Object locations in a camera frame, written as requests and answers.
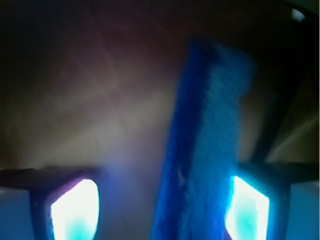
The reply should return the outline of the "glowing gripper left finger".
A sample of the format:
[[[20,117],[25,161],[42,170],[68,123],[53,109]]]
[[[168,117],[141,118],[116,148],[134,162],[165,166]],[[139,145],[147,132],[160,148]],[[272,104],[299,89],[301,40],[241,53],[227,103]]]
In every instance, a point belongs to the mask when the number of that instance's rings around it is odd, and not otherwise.
[[[2,240],[92,240],[99,215],[99,188],[86,169],[0,172]]]

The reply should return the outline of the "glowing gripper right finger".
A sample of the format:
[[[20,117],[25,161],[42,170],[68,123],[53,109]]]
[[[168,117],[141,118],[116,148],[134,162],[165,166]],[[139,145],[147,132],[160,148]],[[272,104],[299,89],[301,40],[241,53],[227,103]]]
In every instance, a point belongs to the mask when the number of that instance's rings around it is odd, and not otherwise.
[[[241,163],[225,227],[232,240],[318,240],[317,163]]]

